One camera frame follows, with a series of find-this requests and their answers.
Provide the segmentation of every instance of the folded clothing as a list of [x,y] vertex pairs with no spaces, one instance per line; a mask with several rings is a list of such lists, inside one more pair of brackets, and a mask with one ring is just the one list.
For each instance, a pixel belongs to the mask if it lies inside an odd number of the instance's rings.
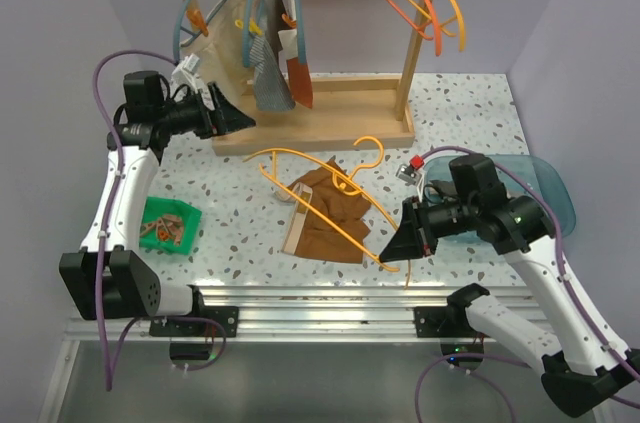
[[[334,158],[327,164],[344,173]],[[330,171],[318,168],[298,178],[289,185],[289,189],[362,244],[370,230],[361,218],[369,211],[371,203],[362,195],[342,193],[333,185],[331,176]],[[324,220],[285,192],[279,191],[276,195],[283,201],[296,203],[283,253],[313,260],[362,263],[362,251]]]

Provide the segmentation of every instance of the red object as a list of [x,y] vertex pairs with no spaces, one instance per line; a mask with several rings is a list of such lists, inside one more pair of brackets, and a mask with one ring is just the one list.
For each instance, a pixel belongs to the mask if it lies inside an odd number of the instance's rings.
[[422,157],[416,155],[409,160],[409,164],[414,170],[419,170],[424,166],[424,160],[422,159]]

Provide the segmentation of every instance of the wooden clothes rack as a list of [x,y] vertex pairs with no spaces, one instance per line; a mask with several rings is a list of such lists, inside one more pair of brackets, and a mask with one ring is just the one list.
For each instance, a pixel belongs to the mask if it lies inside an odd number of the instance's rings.
[[[429,23],[428,9],[424,1],[422,4],[414,28]],[[217,155],[247,155],[271,147],[305,152],[352,150],[353,142],[365,134],[378,138],[386,148],[411,147],[415,130],[408,98],[424,39],[420,33],[411,33],[401,75],[314,78],[312,110],[296,105],[285,113],[260,112],[249,87],[237,107],[254,118],[257,126],[215,138],[214,151]]]

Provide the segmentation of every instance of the gray cloth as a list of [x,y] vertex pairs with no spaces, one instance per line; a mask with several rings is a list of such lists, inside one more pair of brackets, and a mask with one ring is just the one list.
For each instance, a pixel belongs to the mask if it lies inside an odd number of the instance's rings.
[[282,51],[278,32],[289,29],[282,19],[284,13],[286,13],[286,10],[282,0],[258,0],[256,21],[259,22],[258,24],[264,31],[269,46],[271,46],[271,50],[276,57]]
[[291,91],[265,36],[253,35],[249,61],[254,67],[253,93],[260,111],[293,110]]

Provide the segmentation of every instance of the clothespin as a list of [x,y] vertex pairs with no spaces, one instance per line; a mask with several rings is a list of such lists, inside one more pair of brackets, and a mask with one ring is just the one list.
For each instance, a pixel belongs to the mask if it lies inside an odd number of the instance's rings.
[[287,15],[286,13],[282,14],[282,21],[284,21],[292,30],[295,30],[298,27],[298,23],[289,18],[289,15]]
[[[241,30],[244,28],[244,23],[242,22],[242,20],[236,20],[236,27],[240,28]],[[251,18],[251,20],[249,21],[249,31],[258,36],[264,35],[262,28],[258,26],[253,18]]]
[[202,31],[204,36],[209,36],[209,28],[207,28],[207,22],[204,20],[202,16],[202,12],[200,10],[189,10],[187,11],[187,18],[193,26]]

